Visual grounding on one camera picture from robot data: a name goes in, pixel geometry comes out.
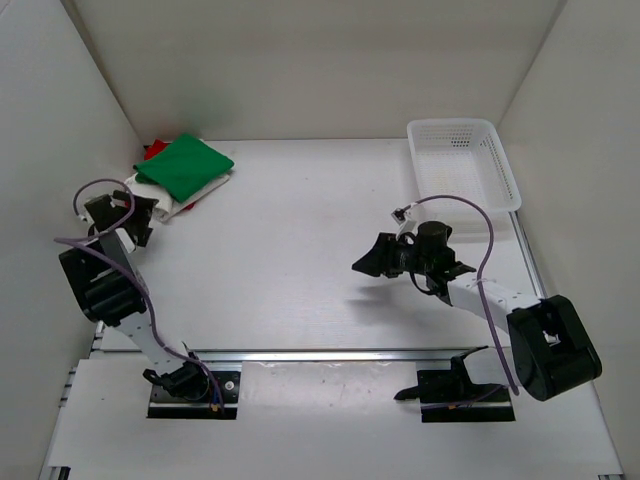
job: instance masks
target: white cloth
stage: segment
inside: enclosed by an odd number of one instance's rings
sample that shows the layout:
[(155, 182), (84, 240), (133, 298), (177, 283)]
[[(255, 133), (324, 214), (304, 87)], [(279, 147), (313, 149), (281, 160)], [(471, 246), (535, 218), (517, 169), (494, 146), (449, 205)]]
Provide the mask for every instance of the white cloth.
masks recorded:
[(134, 195), (158, 200), (158, 203), (156, 203), (156, 206), (153, 208), (152, 216), (159, 222), (163, 223), (173, 217), (176, 213), (180, 212), (187, 205), (201, 199), (212, 190), (215, 190), (220, 185), (226, 183), (230, 178), (227, 174), (220, 175), (207, 183), (202, 187), (202, 189), (191, 195), (186, 202), (178, 203), (171, 197), (171, 195), (169, 195), (169, 192), (167, 192), (164, 187), (161, 187), (160, 185), (149, 185), (146, 183), (136, 182), (136, 175), (137, 174), (130, 176), (124, 181), (124, 183), (131, 189)]

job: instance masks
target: green cloth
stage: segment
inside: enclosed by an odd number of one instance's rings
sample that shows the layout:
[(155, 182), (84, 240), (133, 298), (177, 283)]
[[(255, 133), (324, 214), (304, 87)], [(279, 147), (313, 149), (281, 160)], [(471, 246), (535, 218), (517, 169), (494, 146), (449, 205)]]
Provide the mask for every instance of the green cloth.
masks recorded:
[(161, 185), (179, 203), (232, 167), (231, 159), (186, 133), (152, 159), (133, 166), (136, 182)]

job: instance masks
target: black mounting base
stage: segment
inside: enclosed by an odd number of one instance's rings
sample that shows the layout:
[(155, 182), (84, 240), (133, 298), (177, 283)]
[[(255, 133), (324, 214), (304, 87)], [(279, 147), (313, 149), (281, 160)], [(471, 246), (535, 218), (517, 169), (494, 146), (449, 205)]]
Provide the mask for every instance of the black mounting base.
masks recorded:
[(419, 370), (418, 385), (421, 387), (420, 405), (422, 423), (449, 423), (449, 422), (512, 422), (516, 419), (511, 405), (511, 398), (507, 389), (497, 392), (474, 402), (472, 405), (448, 408), (429, 408), (454, 402), (465, 402), (470, 398), (478, 398), (495, 390), (497, 385), (473, 385), (473, 388), (465, 388), (464, 395), (456, 386), (453, 388), (440, 388), (431, 390), (430, 384), (441, 383), (443, 374), (449, 370)]
[(211, 397), (206, 395), (201, 401), (190, 402), (184, 398), (172, 397), (162, 387), (153, 385), (149, 397), (147, 418), (174, 418), (200, 420), (235, 420), (238, 416), (240, 394), (239, 371), (212, 371), (220, 385), (224, 400), (224, 413), (211, 408)]

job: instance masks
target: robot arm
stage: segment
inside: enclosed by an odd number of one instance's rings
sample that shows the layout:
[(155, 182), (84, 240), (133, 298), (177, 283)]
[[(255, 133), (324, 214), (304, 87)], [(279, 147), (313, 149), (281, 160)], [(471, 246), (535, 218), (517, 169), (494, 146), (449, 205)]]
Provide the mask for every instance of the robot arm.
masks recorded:
[[(400, 233), (380, 233), (353, 270), (388, 278), (406, 272), (422, 293), (487, 319), (478, 281), (471, 273), (475, 269), (456, 261), (447, 246), (451, 227), (425, 222), (414, 235), (407, 228), (413, 221), (401, 220)], [(426, 290), (418, 286), (416, 275), (425, 277)], [(600, 359), (567, 298), (538, 299), (486, 281), (483, 287), (492, 321), (509, 334), (515, 371), (531, 396), (548, 400), (600, 376)], [(549, 344), (547, 334), (558, 341)]]
[(191, 352), (169, 347), (160, 338), (148, 305), (147, 288), (129, 258), (126, 245), (144, 246), (153, 203), (134, 197), (134, 211), (122, 229), (109, 227), (129, 209), (114, 206), (109, 195), (85, 204), (91, 215), (93, 230), (102, 232), (88, 243), (73, 239), (56, 239), (72, 248), (59, 255), (60, 263), (78, 305), (92, 322), (102, 321), (107, 327), (127, 335), (154, 366), (143, 376), (173, 397), (187, 400), (204, 398), (217, 384), (211, 372)]

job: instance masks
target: red cloth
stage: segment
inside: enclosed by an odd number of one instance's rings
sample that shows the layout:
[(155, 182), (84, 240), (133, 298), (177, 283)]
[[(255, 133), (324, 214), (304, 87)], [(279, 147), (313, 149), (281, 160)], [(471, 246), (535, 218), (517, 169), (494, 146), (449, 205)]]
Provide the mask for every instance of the red cloth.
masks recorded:
[[(159, 154), (162, 150), (167, 148), (168, 145), (169, 145), (168, 143), (163, 142), (162, 140), (158, 140), (156, 138), (155, 141), (153, 142), (153, 145), (147, 147), (147, 151), (144, 153), (144, 159), (151, 160), (153, 157)], [(184, 207), (183, 210), (191, 210), (195, 204), (196, 202), (193, 202), (187, 205), (186, 207)]]

